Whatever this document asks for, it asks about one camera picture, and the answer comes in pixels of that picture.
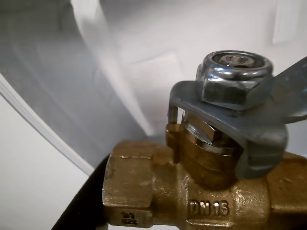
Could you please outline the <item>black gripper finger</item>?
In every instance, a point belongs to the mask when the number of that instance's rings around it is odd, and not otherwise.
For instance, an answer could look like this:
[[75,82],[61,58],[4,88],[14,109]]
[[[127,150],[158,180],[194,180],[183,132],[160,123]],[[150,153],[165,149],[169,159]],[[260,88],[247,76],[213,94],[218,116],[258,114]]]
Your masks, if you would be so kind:
[[107,230],[102,189],[107,155],[89,176],[79,192],[57,220],[52,230]]

